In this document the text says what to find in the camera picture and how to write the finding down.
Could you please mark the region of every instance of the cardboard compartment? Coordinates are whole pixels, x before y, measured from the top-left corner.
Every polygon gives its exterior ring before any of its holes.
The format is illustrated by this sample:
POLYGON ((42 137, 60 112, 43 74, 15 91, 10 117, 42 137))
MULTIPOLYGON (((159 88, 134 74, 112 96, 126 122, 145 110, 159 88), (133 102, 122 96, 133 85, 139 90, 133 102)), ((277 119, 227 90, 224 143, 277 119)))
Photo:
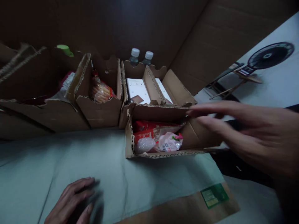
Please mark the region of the cardboard compartment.
POLYGON ((69 97, 70 94, 66 96, 68 101, 47 99, 45 104, 38 106, 24 103, 24 100, 47 96, 57 90, 59 82, 69 71, 76 72, 69 90, 73 89, 80 72, 77 67, 81 58, 80 52, 74 52, 74 57, 68 57, 57 48, 50 52, 42 47, 37 51, 32 46, 22 45, 17 55, 0 71, 0 105, 55 132, 89 129, 79 107, 69 97))
POLYGON ((0 109, 0 139, 16 140, 50 135, 52 132, 38 123, 0 109))
POLYGON ((111 56, 104 60, 99 54, 84 55, 78 70, 82 71, 75 89, 75 100, 92 128, 114 127, 118 125, 121 109, 123 85, 121 80, 120 60, 111 56), (94 102, 89 98, 93 67, 98 71, 99 78, 112 88, 116 97, 110 97, 103 103, 94 102))
POLYGON ((132 67, 129 61, 124 61, 121 64, 121 74, 123 79, 123 94, 124 94, 124 101, 121 108, 121 114, 119 118, 119 125, 118 127, 120 129, 124 129, 128 122, 127 117, 127 110, 133 109, 136 105, 142 106, 138 103, 131 103, 128 97, 127 92, 127 83, 126 78, 137 78, 141 79, 145 75, 147 75, 150 78, 150 82, 152 86, 147 86, 147 88, 152 88, 154 90, 157 90, 158 95, 161 98, 159 98, 159 101, 157 101, 157 104, 153 103, 153 106, 156 105, 154 108, 158 108, 161 106, 165 107, 173 107, 173 108, 181 108, 181 107, 190 107, 191 105, 197 104, 196 100, 193 98, 193 96, 189 93, 189 91, 184 87, 184 85, 180 82, 178 77, 173 73, 173 71, 170 69, 167 71, 166 67, 163 66, 161 69, 156 70, 154 65, 147 66, 146 68, 142 63, 139 63, 138 66, 132 67), (162 81, 162 84, 164 88, 166 89, 169 97, 171 98, 171 101, 175 104, 172 106, 165 105, 166 99, 162 94, 161 89, 158 86, 157 81, 155 78, 159 78, 160 81, 162 81))
POLYGON ((151 159, 165 158, 171 156, 195 155, 213 151, 206 149, 208 147, 219 146, 222 139, 194 119, 186 118, 185 107, 166 107, 166 106, 150 106, 136 105, 133 109, 127 110, 128 122, 125 128, 126 135, 126 158, 146 157, 151 159), (186 120, 185 126, 179 131, 183 136, 183 145, 180 150, 175 152, 157 152, 136 154, 134 150, 134 134, 132 124, 136 120, 171 122, 180 124, 182 120, 186 120))

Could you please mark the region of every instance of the red snack package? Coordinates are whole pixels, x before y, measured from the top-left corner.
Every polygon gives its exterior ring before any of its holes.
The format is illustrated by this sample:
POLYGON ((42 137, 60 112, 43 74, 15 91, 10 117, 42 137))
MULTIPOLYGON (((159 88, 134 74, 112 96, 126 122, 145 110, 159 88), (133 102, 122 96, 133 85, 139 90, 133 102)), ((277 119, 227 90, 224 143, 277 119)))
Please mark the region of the red snack package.
POLYGON ((90 97, 93 101, 103 103, 110 97, 116 97, 113 90, 106 83, 100 80, 96 70, 93 70, 92 86, 90 88, 90 97))
POLYGON ((132 126, 133 126, 133 133, 135 133, 135 132, 141 132, 141 131, 150 130, 162 126, 180 126, 180 125, 174 123, 153 122, 153 121, 135 121, 132 126))
POLYGON ((176 133, 179 129, 181 129, 185 123, 183 124, 171 124, 171 125, 161 125, 161 124, 169 124, 169 123, 159 123, 155 128, 143 130, 141 132, 134 133, 134 143, 137 144, 138 140, 141 138, 153 138, 155 141, 159 140, 161 135, 165 135, 167 132, 176 133))

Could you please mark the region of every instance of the fingernail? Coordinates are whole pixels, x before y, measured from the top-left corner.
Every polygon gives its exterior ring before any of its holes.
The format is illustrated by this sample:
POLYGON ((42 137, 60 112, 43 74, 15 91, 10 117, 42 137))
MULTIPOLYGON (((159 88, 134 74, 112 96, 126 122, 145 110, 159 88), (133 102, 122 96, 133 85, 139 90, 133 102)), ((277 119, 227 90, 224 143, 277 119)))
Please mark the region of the fingernail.
POLYGON ((93 205, 91 203, 91 204, 88 205, 87 213, 91 214, 92 211, 93 211, 93 205))

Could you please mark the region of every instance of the snack package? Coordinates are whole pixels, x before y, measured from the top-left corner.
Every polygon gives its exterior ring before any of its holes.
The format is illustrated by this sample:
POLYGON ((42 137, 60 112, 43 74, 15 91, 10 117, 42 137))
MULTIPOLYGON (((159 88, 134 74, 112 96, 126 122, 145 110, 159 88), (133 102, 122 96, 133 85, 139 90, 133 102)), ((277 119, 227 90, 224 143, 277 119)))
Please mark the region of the snack package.
POLYGON ((116 97, 116 95, 114 94, 113 90, 109 86, 107 86, 106 83, 100 80, 97 71, 93 70, 90 98, 94 102, 103 103, 110 97, 116 97))
POLYGON ((156 142, 155 149, 161 152, 173 152, 178 151, 183 143, 183 136, 167 132, 165 135, 161 135, 156 142))
POLYGON ((46 103, 45 100, 47 99, 59 99, 61 101, 69 103, 69 100, 65 97, 65 95, 75 77, 75 74, 76 72, 69 71, 65 75, 65 77, 59 82, 57 88, 52 90, 47 95, 38 96, 33 99, 22 100, 21 102, 24 104, 39 106, 45 104, 46 103))
POLYGON ((159 123, 159 122, 148 122, 148 125, 152 127, 152 125, 155 125, 155 128, 143 130, 141 132, 134 133, 134 143, 137 145, 138 140, 141 138, 152 138, 156 141, 159 140, 161 135, 165 135, 167 132, 176 133, 178 130, 180 130, 185 123, 183 124, 172 124, 172 123, 159 123))
POLYGON ((141 138, 138 140, 136 145, 137 153, 149 152, 152 148, 154 148, 156 142, 152 138, 141 138))
POLYGON ((146 131, 162 126, 180 126, 173 123, 153 122, 153 121, 135 121, 132 125, 133 132, 146 131))

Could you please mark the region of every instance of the finger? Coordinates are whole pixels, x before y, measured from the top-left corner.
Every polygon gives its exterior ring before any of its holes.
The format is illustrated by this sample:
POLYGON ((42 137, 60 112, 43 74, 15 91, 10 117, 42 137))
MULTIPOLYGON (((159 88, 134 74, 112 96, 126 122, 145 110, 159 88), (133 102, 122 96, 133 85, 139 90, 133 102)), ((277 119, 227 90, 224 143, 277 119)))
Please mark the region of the finger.
POLYGON ((241 134, 234 130, 228 123, 213 117, 199 117, 197 121, 203 124, 208 130, 223 137, 224 142, 232 149, 242 149, 253 141, 252 137, 241 134))
POLYGON ((89 224, 90 215, 93 211, 93 204, 90 203, 80 215, 77 224, 89 224))
POLYGON ((66 188, 63 190, 61 197, 65 195, 65 193, 69 190, 69 188, 71 188, 73 185, 78 184, 79 182, 82 182, 83 180, 90 180, 91 177, 86 177, 86 178, 82 178, 79 180, 76 180, 75 182, 70 183, 69 185, 66 186, 66 188))
POLYGON ((191 112, 192 115, 199 115, 199 114, 224 114, 230 116, 237 116, 240 115, 240 110, 242 112, 246 111, 246 108, 249 105, 241 104, 235 101, 219 101, 215 103, 204 103, 204 104, 197 104, 190 107, 191 110, 195 112, 191 112))
POLYGON ((85 190, 79 194, 75 194, 70 201, 61 209, 59 215, 63 220, 68 220, 75 208, 85 199, 94 194, 94 190, 85 190))
POLYGON ((63 191, 57 202, 57 208, 60 210, 75 195, 75 193, 84 187, 94 183, 94 178, 83 178, 69 184, 63 191))

